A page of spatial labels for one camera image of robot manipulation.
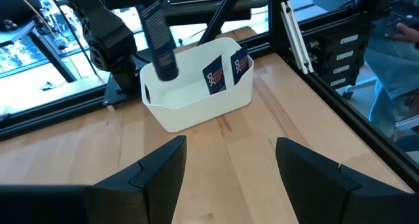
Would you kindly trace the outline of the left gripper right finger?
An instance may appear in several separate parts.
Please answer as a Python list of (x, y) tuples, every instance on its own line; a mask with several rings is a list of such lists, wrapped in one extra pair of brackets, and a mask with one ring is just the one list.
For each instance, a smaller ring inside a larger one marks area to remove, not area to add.
[(299, 223), (418, 224), (418, 194), (366, 176), (285, 137), (276, 161)]

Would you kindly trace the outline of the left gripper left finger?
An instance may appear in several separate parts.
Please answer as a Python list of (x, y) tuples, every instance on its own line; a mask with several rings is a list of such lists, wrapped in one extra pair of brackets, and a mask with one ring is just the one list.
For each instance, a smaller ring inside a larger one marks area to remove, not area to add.
[(177, 136), (95, 185), (3, 185), (1, 224), (171, 223), (186, 158)]

